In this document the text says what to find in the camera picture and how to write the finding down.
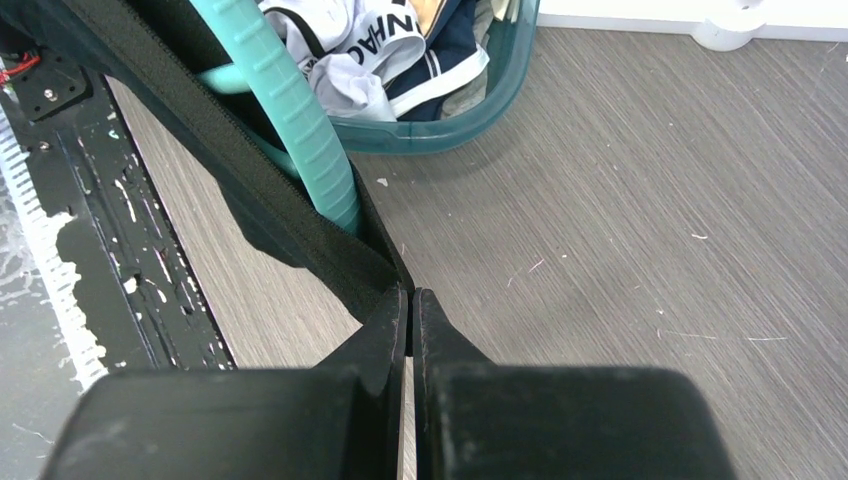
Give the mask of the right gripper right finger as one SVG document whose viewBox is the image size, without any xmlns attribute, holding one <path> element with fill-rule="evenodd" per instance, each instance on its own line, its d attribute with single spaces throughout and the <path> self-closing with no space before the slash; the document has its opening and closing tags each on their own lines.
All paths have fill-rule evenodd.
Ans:
<svg viewBox="0 0 848 480">
<path fill-rule="evenodd" d="M 422 479 L 732 479 L 711 410 L 664 368 L 498 365 L 411 300 Z"/>
</svg>

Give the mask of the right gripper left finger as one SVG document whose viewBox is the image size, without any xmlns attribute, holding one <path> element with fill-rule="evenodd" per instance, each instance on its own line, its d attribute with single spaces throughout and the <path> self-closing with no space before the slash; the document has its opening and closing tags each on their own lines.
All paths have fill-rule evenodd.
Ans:
<svg viewBox="0 0 848 480">
<path fill-rule="evenodd" d="M 46 479 L 397 479 L 408 294 L 308 369 L 127 371 L 81 398 Z"/>
</svg>

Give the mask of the teal plastic hanger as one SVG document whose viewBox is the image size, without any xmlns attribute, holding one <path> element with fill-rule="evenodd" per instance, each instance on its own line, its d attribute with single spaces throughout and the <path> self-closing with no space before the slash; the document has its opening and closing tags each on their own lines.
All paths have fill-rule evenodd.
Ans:
<svg viewBox="0 0 848 480">
<path fill-rule="evenodd" d="M 284 43 L 255 2 L 191 5 L 232 60 L 197 78 L 217 94 L 250 92 L 282 141 L 254 141 L 286 173 L 299 178 L 316 211 L 356 235 L 361 217 L 352 166 L 335 130 Z"/>
</svg>

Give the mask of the white black underwear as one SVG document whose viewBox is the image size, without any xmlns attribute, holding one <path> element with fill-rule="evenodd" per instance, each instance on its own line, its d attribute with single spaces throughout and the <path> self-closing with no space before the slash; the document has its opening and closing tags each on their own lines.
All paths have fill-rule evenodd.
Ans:
<svg viewBox="0 0 848 480">
<path fill-rule="evenodd" d="M 258 6 L 328 115 L 397 120 L 386 85 L 425 52 L 409 2 L 283 0 Z"/>
</svg>

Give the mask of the black garment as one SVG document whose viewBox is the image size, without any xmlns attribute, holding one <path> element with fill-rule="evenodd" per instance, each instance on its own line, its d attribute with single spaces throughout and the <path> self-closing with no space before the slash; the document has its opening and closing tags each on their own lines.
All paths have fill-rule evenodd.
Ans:
<svg viewBox="0 0 848 480">
<path fill-rule="evenodd" d="M 314 209 L 303 187 L 276 169 L 237 125 L 235 109 L 194 77 L 222 50 L 179 33 L 169 13 L 142 1 L 5 1 L 1 17 L 14 30 L 129 87 L 217 180 L 246 239 L 257 249 L 308 269 L 359 321 L 389 292 L 414 283 L 366 185 L 355 190 L 362 211 L 357 235 Z"/>
</svg>

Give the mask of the beige underwear navy trim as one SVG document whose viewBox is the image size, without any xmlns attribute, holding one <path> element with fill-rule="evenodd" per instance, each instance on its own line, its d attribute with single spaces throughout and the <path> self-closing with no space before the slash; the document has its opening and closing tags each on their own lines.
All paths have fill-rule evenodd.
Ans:
<svg viewBox="0 0 848 480">
<path fill-rule="evenodd" d="M 408 0 L 417 15 L 418 24 L 425 37 L 429 37 L 440 18 L 443 9 L 443 0 Z"/>
</svg>

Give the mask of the teal plastic basket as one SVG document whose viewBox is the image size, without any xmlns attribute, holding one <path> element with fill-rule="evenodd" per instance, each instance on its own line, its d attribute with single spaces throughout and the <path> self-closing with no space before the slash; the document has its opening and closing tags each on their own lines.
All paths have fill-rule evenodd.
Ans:
<svg viewBox="0 0 848 480">
<path fill-rule="evenodd" d="M 487 67 L 490 82 L 481 104 L 456 119 L 427 122 L 333 121 L 349 150 L 390 155 L 424 155 L 448 151 L 466 144 L 493 126 L 511 106 L 526 78 L 533 53 L 539 3 L 520 1 L 512 24 L 497 22 L 494 59 Z"/>
</svg>

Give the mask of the white clothes rack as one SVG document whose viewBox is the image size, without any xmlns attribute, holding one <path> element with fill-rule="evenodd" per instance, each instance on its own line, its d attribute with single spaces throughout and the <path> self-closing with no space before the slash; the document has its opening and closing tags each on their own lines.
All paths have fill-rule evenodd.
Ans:
<svg viewBox="0 0 848 480">
<path fill-rule="evenodd" d="M 687 35 L 730 52 L 753 39 L 847 41 L 843 0 L 542 1 L 542 27 Z"/>
</svg>

